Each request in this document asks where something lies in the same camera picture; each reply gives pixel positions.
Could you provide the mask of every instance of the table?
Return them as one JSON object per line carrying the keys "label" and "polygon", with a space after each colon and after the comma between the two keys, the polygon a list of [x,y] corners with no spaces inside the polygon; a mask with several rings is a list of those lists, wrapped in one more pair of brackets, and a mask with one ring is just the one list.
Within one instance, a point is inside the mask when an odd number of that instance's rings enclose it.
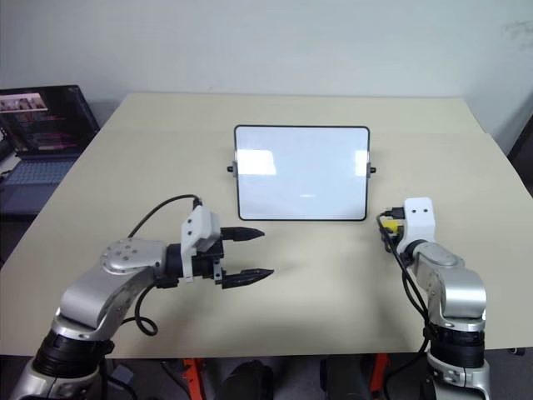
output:
{"label": "table", "polygon": [[[366,125],[377,167],[364,222],[243,222],[233,159],[239,123]],[[422,322],[402,292],[374,216],[429,196],[437,240],[486,284],[486,346],[533,345],[533,201],[459,98],[135,93],[78,159],[0,272],[0,353],[34,354],[62,292],[155,204],[197,193],[222,226],[266,236],[229,243],[223,266],[274,268],[250,287],[211,280],[153,291],[160,328],[118,331],[115,357],[184,358],[414,351]],[[191,204],[162,209],[141,238],[180,240]]]}

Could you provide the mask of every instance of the black cable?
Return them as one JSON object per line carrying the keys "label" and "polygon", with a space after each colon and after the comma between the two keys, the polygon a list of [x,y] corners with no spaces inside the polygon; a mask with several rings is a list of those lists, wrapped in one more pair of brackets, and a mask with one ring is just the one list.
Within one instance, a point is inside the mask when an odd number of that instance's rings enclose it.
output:
{"label": "black cable", "polygon": [[150,219],[150,217],[155,214],[157,211],[159,211],[160,208],[165,207],[168,203],[175,202],[176,200],[182,200],[183,198],[193,198],[195,204],[202,204],[202,200],[196,195],[196,194],[182,194],[180,196],[170,197],[164,202],[158,204],[151,210],[130,232],[129,235],[127,235],[129,238],[133,238],[133,236],[137,233],[137,231],[141,228],[144,223]]}
{"label": "black cable", "polygon": [[[137,325],[139,330],[142,333],[144,333],[145,335],[148,335],[148,336],[156,336],[157,335],[157,332],[159,331],[159,328],[157,327],[156,323],[153,322],[153,320],[151,320],[148,317],[141,317],[142,301],[144,300],[144,298],[146,297],[148,292],[150,292],[155,286],[156,286],[156,284],[153,283],[153,284],[151,284],[150,286],[148,286],[146,289],[144,289],[142,291],[141,295],[137,299],[137,302],[135,303],[135,310],[134,310],[134,313],[133,313],[133,317],[126,318],[124,321],[122,321],[121,325],[123,325],[125,323],[129,323],[131,321],[135,321],[135,324]],[[148,324],[152,329],[147,329],[144,326],[144,323]]]}
{"label": "black cable", "polygon": [[[382,212],[376,217],[377,225],[380,228],[380,233],[383,236],[386,245],[390,248],[392,255],[394,255],[394,258],[398,262],[398,265],[401,268],[401,282],[403,284],[403,288],[406,292],[407,298],[409,298],[409,301],[411,302],[412,306],[417,310],[417,312],[422,315],[422,318],[424,318],[424,326],[428,327],[430,323],[429,319],[429,312],[427,310],[427,306],[424,303],[424,299],[422,298],[422,295],[420,291],[418,290],[418,287],[413,282],[411,275],[407,271],[407,266],[404,264],[403,260],[400,257],[400,254],[398,254],[398,251],[396,250],[394,243],[391,240],[391,237],[389,236],[389,233],[383,227],[383,224],[381,223],[381,217],[385,216],[385,213]],[[418,302],[413,298],[411,290],[409,289],[409,286],[411,286],[413,292],[415,293],[416,299]],[[400,367],[393,369],[389,373],[385,375],[385,379],[383,380],[383,392],[385,393],[386,400],[391,400],[391,397],[389,396],[389,390],[388,390],[388,383],[391,380],[392,377],[397,375],[398,373],[406,370],[407,368],[411,367],[418,361],[421,357],[424,356],[426,352],[427,345],[429,343],[429,340],[427,338],[424,338],[424,342],[416,352],[415,356],[405,364],[401,365]]]}
{"label": "black cable", "polygon": [[102,358],[102,361],[100,362],[100,385],[101,385],[101,391],[100,391],[100,398],[102,400],[108,399],[109,394],[109,386],[107,385],[107,364],[106,364],[106,358]]}
{"label": "black cable", "polygon": [[403,288],[406,291],[407,298],[409,298],[409,301],[413,305],[413,307],[417,310],[417,312],[422,315],[422,318],[426,319],[426,315],[424,314],[424,310],[420,307],[420,305],[415,301],[413,298],[413,295],[411,294],[411,290],[409,289],[409,286],[407,286],[407,277],[402,272],[401,273],[401,282],[403,283]]}
{"label": "black cable", "polygon": [[[396,248],[394,246],[394,243],[392,242],[391,237],[389,236],[389,233],[386,231],[385,227],[383,227],[383,224],[381,223],[381,217],[383,217],[384,215],[385,215],[385,213],[382,212],[381,214],[379,214],[376,217],[377,225],[380,228],[380,233],[383,236],[383,238],[384,238],[384,240],[386,242],[386,245],[388,245],[389,248],[391,249],[392,255],[394,256],[394,258],[398,262],[398,265],[401,268],[402,279],[405,277],[405,279],[407,280],[407,282],[411,286],[413,292],[415,293],[415,296],[418,299],[420,308],[422,309],[421,315],[424,318],[424,324],[428,325],[429,324],[429,312],[427,311],[426,304],[424,303],[424,299],[422,298],[422,295],[420,294],[420,291],[418,290],[418,287],[415,285],[415,283],[412,280],[411,275],[407,271],[407,266],[403,263],[403,260],[401,259],[400,254],[398,254],[398,251],[396,250]],[[413,297],[411,295],[411,292],[409,290],[407,290],[408,289],[407,285],[405,285],[404,288],[406,289],[406,295],[409,298],[409,301],[411,302],[411,304],[416,308],[416,310],[419,310],[419,307],[416,304],[416,302],[414,301],[414,299],[413,299]]]}
{"label": "black cable", "polygon": [[185,383],[183,383],[182,381],[180,381],[177,377],[174,376],[174,374],[172,373],[172,371],[170,370],[170,368],[167,366],[167,364],[165,362],[161,362],[161,367],[163,368],[163,371],[165,371],[165,373],[168,375],[168,377],[174,381],[174,383],[180,387],[180,389],[187,395],[187,398],[189,400],[191,400],[191,394],[189,393],[189,389],[187,388],[187,386],[185,385]]}
{"label": "black cable", "polygon": [[124,389],[133,400],[138,400],[137,394],[135,393],[135,391],[132,389],[130,385],[124,383],[123,381],[119,381],[118,379],[114,378],[111,375],[107,375],[107,379],[109,379],[109,382],[112,382],[116,384],[117,386],[120,386],[122,389]]}
{"label": "black cable", "polygon": [[[168,198],[167,200],[165,200],[164,202],[161,202],[159,203],[158,205],[156,205],[134,228],[133,230],[130,232],[129,235],[127,235],[129,238],[133,238],[133,236],[135,236],[135,234],[138,232],[139,229],[141,229],[142,225],[144,225],[144,223],[150,219],[152,217],[153,214],[155,214],[157,211],[159,211],[161,208],[165,207],[168,203],[172,203],[172,202],[175,202],[176,200],[182,200],[184,198],[192,198],[193,199],[193,203],[192,203],[192,206],[195,207],[196,205],[201,205],[202,204],[202,200],[196,195],[196,194],[182,194],[180,196],[174,196],[174,197],[170,197]],[[124,321],[122,321],[121,325],[123,325],[124,323],[129,323],[131,321],[135,321],[135,324],[137,325],[137,327],[141,330],[142,333],[144,333],[145,335],[148,335],[148,336],[156,336],[157,335],[157,332],[159,331],[159,328],[157,327],[156,323],[153,322],[153,320],[151,320],[150,318],[148,317],[141,317],[141,305],[142,305],[142,301],[144,300],[144,297],[148,294],[148,292],[150,292],[154,287],[155,287],[155,283],[153,283],[152,285],[148,286],[146,289],[144,289],[144,291],[141,293],[141,295],[139,296],[139,298],[137,299],[137,302],[135,303],[135,312],[133,313],[133,317],[129,317],[129,318],[126,318],[124,319]]]}
{"label": "black cable", "polygon": [[411,360],[403,364],[401,367],[393,369],[392,371],[390,371],[389,373],[385,375],[385,378],[383,379],[383,392],[385,393],[386,400],[391,400],[391,397],[389,396],[389,388],[388,388],[388,384],[391,378],[397,375],[398,373],[406,370],[407,368],[412,367],[420,358],[424,357],[428,343],[429,343],[429,340],[425,338],[424,342],[422,343],[422,345],[416,352],[415,356]]}

